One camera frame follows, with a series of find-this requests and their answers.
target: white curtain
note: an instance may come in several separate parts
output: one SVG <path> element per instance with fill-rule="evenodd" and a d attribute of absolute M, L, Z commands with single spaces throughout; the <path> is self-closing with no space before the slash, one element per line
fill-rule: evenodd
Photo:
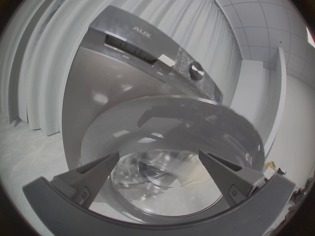
<path fill-rule="evenodd" d="M 89 24 L 108 5 L 139 16 L 174 39 L 200 62 L 223 92 L 223 104 L 230 106 L 241 54 L 213 0 L 40 0 L 38 4 L 34 10 L 42 8 L 42 12 L 27 33 L 29 40 L 20 50 L 23 55 L 15 57 L 16 49 L 5 49 L 5 38 L 1 42 L 1 61 L 8 53 L 12 60 L 19 60 L 14 69 L 13 62 L 1 63 L 2 109 L 9 120 L 20 117 L 30 128 L 41 128 L 46 135 L 61 130 L 63 95 L 74 55 Z M 22 25 L 27 26 L 32 17 L 19 25 L 17 45 L 26 34 Z M 6 34 L 14 33 L 8 28 Z M 10 76 L 18 76 L 18 83 L 10 84 Z"/>

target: rotary knob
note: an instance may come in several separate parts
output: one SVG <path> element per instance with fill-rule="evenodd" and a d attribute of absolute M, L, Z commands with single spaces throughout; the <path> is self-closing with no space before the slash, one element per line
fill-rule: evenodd
<path fill-rule="evenodd" d="M 189 74 L 192 80 L 200 81 L 204 76 L 204 71 L 201 65 L 194 61 L 189 65 Z"/>

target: front-load washing machine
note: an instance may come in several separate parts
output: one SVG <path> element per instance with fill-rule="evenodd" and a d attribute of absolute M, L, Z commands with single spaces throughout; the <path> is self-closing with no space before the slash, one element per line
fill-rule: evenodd
<path fill-rule="evenodd" d="M 257 131 L 222 97 L 172 39 L 107 7 L 78 48 L 62 110 L 69 170 L 120 154 L 90 209 L 144 224 L 187 223 L 228 209 L 199 150 L 256 171 L 264 152 Z"/>

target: floor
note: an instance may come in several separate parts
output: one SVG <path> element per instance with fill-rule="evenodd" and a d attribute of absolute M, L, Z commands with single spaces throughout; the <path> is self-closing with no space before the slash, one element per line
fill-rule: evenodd
<path fill-rule="evenodd" d="M 40 176 L 51 180 L 53 176 L 67 170 L 60 133 L 45 136 L 41 130 L 31 130 L 21 120 L 15 120 L 9 125 L 0 112 L 0 179 L 15 206 L 41 235 L 53 234 L 30 207 L 22 187 Z M 269 230 L 284 220 L 290 206 L 290 203 L 286 205 Z M 100 214 L 109 208 L 105 203 L 94 202 L 91 206 L 91 210 Z"/>

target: white wall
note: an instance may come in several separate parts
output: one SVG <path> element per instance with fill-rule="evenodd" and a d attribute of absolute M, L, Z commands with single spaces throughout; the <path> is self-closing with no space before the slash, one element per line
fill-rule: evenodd
<path fill-rule="evenodd" d="M 303 187 L 315 163 L 315 91 L 287 76 L 285 106 L 266 161 L 274 161 L 287 178 Z"/>
<path fill-rule="evenodd" d="M 231 108 L 251 123 L 254 120 L 264 74 L 263 62 L 243 60 Z"/>
<path fill-rule="evenodd" d="M 263 68 L 262 61 L 242 61 L 231 108 L 247 118 L 259 132 L 265 155 L 277 134 L 284 108 L 286 67 L 279 47 L 275 70 Z"/>

